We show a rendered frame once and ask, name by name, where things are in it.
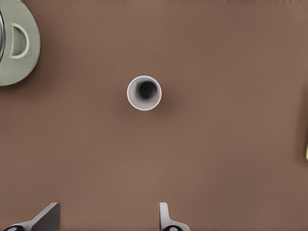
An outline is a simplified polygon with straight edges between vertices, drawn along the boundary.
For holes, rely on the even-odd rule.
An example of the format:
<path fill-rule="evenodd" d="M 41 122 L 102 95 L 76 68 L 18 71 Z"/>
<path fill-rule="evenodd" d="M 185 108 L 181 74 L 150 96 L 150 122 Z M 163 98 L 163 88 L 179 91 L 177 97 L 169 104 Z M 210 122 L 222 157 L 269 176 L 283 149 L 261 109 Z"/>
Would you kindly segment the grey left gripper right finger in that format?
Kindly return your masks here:
<path fill-rule="evenodd" d="M 166 202 L 159 203 L 159 229 L 160 231 L 190 231 L 190 227 L 187 224 L 170 218 Z"/>

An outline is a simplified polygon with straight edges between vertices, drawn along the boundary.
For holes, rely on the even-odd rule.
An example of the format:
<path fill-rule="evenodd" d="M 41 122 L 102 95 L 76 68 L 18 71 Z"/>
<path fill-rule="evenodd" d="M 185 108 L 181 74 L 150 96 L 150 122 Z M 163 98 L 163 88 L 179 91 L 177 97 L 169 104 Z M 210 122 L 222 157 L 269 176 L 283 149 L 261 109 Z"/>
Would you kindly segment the white IKEA cup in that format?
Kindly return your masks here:
<path fill-rule="evenodd" d="M 152 110 L 162 99 L 161 85 L 151 76 L 138 76 L 128 85 L 127 99 L 137 110 Z"/>

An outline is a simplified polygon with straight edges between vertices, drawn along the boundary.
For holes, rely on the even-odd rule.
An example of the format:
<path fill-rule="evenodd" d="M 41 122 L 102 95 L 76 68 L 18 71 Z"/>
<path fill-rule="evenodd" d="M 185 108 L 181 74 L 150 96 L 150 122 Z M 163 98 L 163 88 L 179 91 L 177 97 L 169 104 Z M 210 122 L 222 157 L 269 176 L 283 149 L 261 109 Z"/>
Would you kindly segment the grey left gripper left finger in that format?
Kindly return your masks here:
<path fill-rule="evenodd" d="M 59 231 L 60 203 L 50 203 L 33 219 L 13 224 L 3 231 Z"/>

